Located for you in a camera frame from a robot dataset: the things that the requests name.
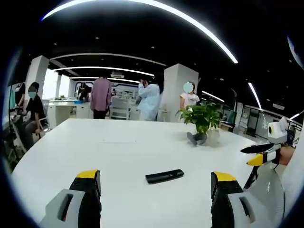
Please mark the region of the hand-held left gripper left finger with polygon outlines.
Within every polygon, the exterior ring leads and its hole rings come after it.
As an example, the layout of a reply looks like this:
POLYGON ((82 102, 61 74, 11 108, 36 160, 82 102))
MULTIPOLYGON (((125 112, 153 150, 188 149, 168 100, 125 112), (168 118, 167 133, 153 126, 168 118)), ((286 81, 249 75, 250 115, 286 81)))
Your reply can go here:
POLYGON ((41 228, 98 228, 102 205, 100 171, 80 172, 69 189, 61 190, 45 208, 41 228))

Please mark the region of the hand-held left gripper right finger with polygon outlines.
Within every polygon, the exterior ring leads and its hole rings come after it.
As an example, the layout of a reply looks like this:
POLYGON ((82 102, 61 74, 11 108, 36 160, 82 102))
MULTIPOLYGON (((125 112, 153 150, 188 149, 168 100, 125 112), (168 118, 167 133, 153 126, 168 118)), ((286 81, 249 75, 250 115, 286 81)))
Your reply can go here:
POLYGON ((211 220, 213 228, 268 228, 266 208, 250 192, 243 191, 228 173, 211 173, 211 220))

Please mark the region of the person's right hand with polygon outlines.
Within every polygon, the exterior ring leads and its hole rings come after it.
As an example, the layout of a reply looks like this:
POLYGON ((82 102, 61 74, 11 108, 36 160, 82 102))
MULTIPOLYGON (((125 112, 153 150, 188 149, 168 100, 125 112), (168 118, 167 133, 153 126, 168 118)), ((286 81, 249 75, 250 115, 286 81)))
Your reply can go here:
POLYGON ((280 148, 279 164, 287 166, 295 152, 295 148, 291 146, 283 146, 280 148))

